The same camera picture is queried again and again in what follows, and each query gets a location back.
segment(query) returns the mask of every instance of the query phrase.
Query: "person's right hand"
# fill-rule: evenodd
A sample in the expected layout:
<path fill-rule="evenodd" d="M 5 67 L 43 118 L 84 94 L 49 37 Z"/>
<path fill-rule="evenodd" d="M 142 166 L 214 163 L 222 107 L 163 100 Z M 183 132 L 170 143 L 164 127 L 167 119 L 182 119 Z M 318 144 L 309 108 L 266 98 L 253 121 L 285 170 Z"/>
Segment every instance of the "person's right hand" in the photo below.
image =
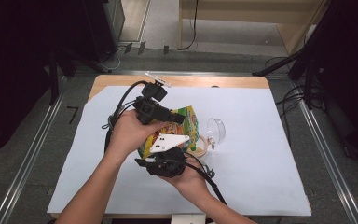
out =
<path fill-rule="evenodd" d="M 187 163 L 201 168 L 200 164 L 193 158 L 187 158 Z M 176 187 L 179 193 L 192 203 L 195 203 L 200 195 L 210 194 L 205 179 L 190 167 L 186 167 L 181 175 L 173 178 L 163 176 L 160 178 Z"/>

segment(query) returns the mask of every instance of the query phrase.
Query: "snack bag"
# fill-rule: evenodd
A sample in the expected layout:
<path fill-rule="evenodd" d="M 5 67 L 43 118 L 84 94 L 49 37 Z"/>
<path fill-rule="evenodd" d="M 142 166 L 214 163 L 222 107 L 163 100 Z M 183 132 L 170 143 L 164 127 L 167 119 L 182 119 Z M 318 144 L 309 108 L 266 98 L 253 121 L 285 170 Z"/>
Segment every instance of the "snack bag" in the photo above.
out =
<path fill-rule="evenodd" d="M 195 151 L 197 149 L 196 143 L 199 140 L 199 123 L 197 121 L 193 107 L 189 105 L 187 107 L 173 110 L 172 112 L 186 116 L 185 121 L 182 124 L 167 122 L 167 124 L 162 129 L 149 136 L 145 143 L 140 148 L 138 148 L 138 153 L 142 159 L 146 159 L 151 155 L 150 148 L 153 146 L 160 133 L 188 135 L 190 140 L 179 145 L 179 147 L 183 151 Z"/>

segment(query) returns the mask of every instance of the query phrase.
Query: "wooden table edge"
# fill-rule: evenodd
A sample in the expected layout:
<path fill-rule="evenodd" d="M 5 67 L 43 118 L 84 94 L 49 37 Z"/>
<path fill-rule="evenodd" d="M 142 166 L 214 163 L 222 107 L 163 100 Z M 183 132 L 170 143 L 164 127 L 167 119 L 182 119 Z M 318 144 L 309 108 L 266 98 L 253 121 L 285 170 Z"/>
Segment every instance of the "wooden table edge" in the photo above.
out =
<path fill-rule="evenodd" d="M 212 87 L 269 89 L 264 77 L 219 77 L 219 76 L 158 76 L 173 87 Z M 130 86 L 139 81 L 153 81 L 144 75 L 99 75 L 95 78 L 89 100 L 107 86 Z"/>

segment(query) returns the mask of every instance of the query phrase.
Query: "white paper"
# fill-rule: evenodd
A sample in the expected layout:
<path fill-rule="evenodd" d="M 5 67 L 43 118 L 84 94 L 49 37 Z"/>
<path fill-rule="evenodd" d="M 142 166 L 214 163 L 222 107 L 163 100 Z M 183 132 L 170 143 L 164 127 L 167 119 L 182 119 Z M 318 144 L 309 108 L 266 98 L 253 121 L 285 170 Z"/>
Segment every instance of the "white paper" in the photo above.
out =
<path fill-rule="evenodd" d="M 48 213 L 60 213 L 97 166 L 106 135 L 101 126 L 127 88 L 107 87 L 86 104 Z M 141 95 L 141 89 L 135 88 L 125 102 Z M 224 122 L 226 139 L 208 150 L 205 161 L 215 170 L 213 181 L 228 206 L 250 216 L 310 216 L 269 89 L 172 87 L 167 92 L 160 104 L 169 109 L 192 105 L 200 134 L 206 135 L 208 119 Z M 106 214 L 200 213 L 175 188 L 139 167 L 135 158 L 137 152 L 122 165 Z"/>

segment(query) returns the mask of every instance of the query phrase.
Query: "person's left hand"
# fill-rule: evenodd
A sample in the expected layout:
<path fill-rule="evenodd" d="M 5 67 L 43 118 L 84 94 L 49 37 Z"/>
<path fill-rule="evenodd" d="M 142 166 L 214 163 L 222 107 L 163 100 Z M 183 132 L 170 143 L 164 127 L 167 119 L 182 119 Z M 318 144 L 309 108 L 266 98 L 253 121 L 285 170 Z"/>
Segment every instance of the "person's left hand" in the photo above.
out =
<path fill-rule="evenodd" d="M 164 127 L 165 122 L 153 120 L 147 125 L 143 125 L 137 119 L 135 110 L 125 111 L 118 119 L 110 138 L 106 153 L 122 156 L 123 159 L 140 147 L 155 131 Z"/>

